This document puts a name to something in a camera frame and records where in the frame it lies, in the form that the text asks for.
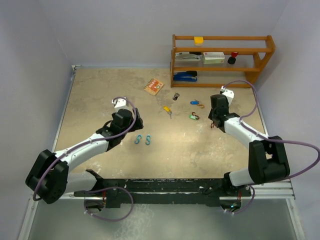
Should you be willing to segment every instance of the wall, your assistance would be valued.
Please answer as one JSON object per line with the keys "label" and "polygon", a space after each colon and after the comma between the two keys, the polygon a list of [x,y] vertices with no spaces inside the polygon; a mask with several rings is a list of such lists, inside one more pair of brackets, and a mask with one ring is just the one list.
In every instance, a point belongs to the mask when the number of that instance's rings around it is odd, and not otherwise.
{"label": "wall", "polygon": [[169,67],[172,34],[268,35],[289,0],[39,0],[72,64]]}
{"label": "wall", "polygon": [[52,148],[72,69],[37,0],[0,1],[0,232],[17,239],[38,153]]}
{"label": "wall", "polygon": [[[320,2],[291,0],[272,37],[276,51],[257,83],[267,129],[271,135],[320,146]],[[316,151],[286,145],[291,173],[311,164]],[[320,192],[317,165],[292,179],[296,203],[309,240],[320,235]]]}

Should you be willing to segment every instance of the blue scissors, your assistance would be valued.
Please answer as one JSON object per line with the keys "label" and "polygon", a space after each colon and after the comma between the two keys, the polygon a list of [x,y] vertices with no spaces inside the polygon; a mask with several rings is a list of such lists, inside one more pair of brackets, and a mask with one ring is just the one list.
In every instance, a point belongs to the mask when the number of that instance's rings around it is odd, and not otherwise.
{"label": "blue scissors", "polygon": [[140,139],[142,139],[142,135],[136,136],[136,140],[134,141],[135,144],[138,144],[140,142]]}
{"label": "blue scissors", "polygon": [[145,144],[146,145],[150,145],[150,138],[151,138],[151,136],[150,135],[148,135],[148,136],[146,136],[146,141],[145,141]]}

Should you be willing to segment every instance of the floor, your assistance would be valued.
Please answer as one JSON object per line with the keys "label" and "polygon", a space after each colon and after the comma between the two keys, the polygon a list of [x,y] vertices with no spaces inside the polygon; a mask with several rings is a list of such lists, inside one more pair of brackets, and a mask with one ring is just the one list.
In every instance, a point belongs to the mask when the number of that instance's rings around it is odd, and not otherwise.
{"label": "floor", "polygon": [[[151,79],[164,82],[156,96],[143,88]],[[255,105],[251,89],[232,88],[230,112],[244,115]],[[180,97],[172,100],[175,93]],[[210,96],[218,88],[170,88],[168,68],[80,68],[76,72],[56,150],[65,149],[91,136],[114,112],[111,100],[125,96],[138,108],[144,128],[126,135],[120,145],[97,155],[73,170],[92,169],[104,178],[221,178],[248,166],[248,150],[232,136],[211,129]],[[191,105],[197,99],[205,108]],[[170,119],[163,106],[172,110]],[[189,119],[196,112],[199,120]],[[245,120],[264,132],[256,111]],[[134,144],[137,135],[143,139]],[[151,135],[151,144],[145,139]]]}

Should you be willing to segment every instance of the wooden shelf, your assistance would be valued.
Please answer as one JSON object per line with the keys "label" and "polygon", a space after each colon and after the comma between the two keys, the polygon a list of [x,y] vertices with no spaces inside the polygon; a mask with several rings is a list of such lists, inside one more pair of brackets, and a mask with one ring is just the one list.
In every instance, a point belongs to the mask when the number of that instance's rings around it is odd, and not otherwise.
{"label": "wooden shelf", "polygon": [[[268,36],[203,36],[203,45],[194,45],[194,36],[172,36],[171,87],[221,87],[223,83],[189,83],[173,81],[176,71],[221,71],[244,72],[247,81],[254,84],[267,65],[274,51],[275,43]],[[204,64],[203,61],[175,61],[179,52],[224,52],[225,62]],[[238,52],[234,65],[228,64],[232,52]],[[248,87],[247,84],[233,84],[231,87]]]}

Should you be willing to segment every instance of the yellow block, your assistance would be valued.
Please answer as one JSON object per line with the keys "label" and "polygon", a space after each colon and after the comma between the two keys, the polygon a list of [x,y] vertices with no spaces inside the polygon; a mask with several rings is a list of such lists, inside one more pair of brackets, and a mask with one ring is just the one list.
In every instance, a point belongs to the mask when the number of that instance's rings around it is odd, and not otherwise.
{"label": "yellow block", "polygon": [[195,36],[194,37],[194,45],[202,46],[203,43],[204,43],[204,38],[202,36]]}

